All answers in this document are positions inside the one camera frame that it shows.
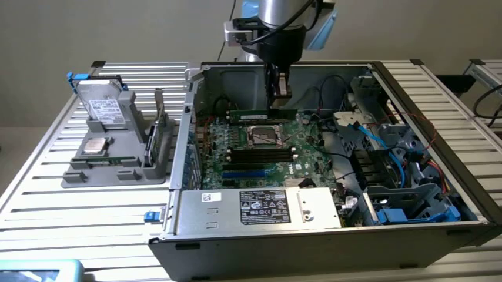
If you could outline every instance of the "robotic arm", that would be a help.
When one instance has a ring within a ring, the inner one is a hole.
[[[323,32],[323,28],[315,29],[322,10],[332,11],[332,7],[334,4],[326,4],[323,0],[260,0],[257,17],[225,22],[228,46],[240,46],[265,63],[268,109],[284,106],[292,97],[290,67],[302,58],[307,32],[312,29],[319,30],[319,34]]]

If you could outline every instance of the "label sticker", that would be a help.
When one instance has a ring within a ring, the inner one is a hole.
[[[240,116],[240,120],[256,120],[256,119],[268,119],[267,115],[248,115],[248,116]]]
[[[203,202],[221,201],[221,193],[203,193]]]
[[[123,112],[120,111],[117,100],[89,100],[88,104],[96,114],[97,120],[104,125],[125,123]]]
[[[243,225],[291,223],[286,190],[240,191]]]

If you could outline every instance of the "blue latch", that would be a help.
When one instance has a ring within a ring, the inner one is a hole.
[[[73,76],[73,80],[87,80],[88,79],[88,74],[87,73],[77,73]]]
[[[160,212],[147,211],[144,214],[144,222],[160,222]]]
[[[69,87],[75,94],[77,94],[77,88],[75,87],[73,81],[75,80],[87,80],[89,78],[89,75],[87,73],[79,73],[73,76],[72,72],[68,72],[65,74],[65,79],[68,81]]]
[[[380,209],[376,211],[378,221],[380,224],[404,224],[404,223],[436,223],[455,222],[460,220],[460,213],[456,207],[447,207],[443,213],[436,213],[426,218],[408,219],[402,209]]]

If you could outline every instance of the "barcode sticker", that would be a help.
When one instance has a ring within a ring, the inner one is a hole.
[[[125,123],[117,100],[89,100],[88,103],[91,105],[92,111],[96,114],[97,120],[104,125]]]

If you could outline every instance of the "cable connector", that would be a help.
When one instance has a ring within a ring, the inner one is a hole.
[[[348,127],[351,127],[355,131],[358,131],[360,127],[360,123],[356,121],[354,124],[348,125]]]

